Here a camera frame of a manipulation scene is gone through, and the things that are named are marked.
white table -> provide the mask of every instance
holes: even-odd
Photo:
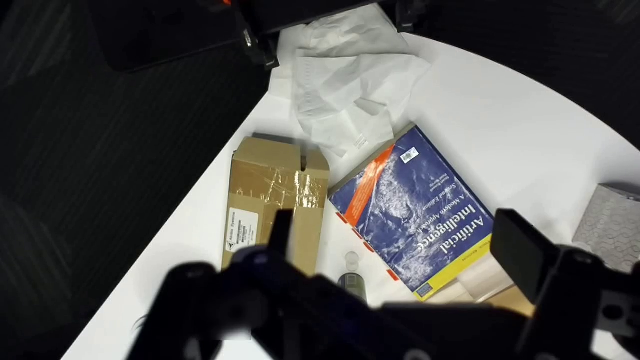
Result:
[[[570,243],[598,182],[640,184],[640,152],[564,97],[471,52],[407,36],[433,62],[410,100],[413,121],[495,213],[516,208],[556,243]],[[267,95],[198,184],[155,237],[124,280],[67,353],[67,360],[121,360],[137,338],[167,273],[183,262],[223,262],[232,151],[267,132],[303,139],[291,100]],[[333,168],[333,181],[348,165]],[[338,279],[352,249],[366,268],[368,301],[410,301],[327,206],[318,270]],[[247,334],[224,340],[221,359],[267,359]]]

book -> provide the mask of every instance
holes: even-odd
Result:
[[[491,253],[492,216],[419,127],[335,187],[330,203],[421,301]]]

blue book cover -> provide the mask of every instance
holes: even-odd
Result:
[[[330,203],[419,299],[488,255],[492,216],[419,127],[338,184]]]

book cover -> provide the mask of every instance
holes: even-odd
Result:
[[[419,127],[338,184],[330,203],[419,299],[491,251],[492,216]]]

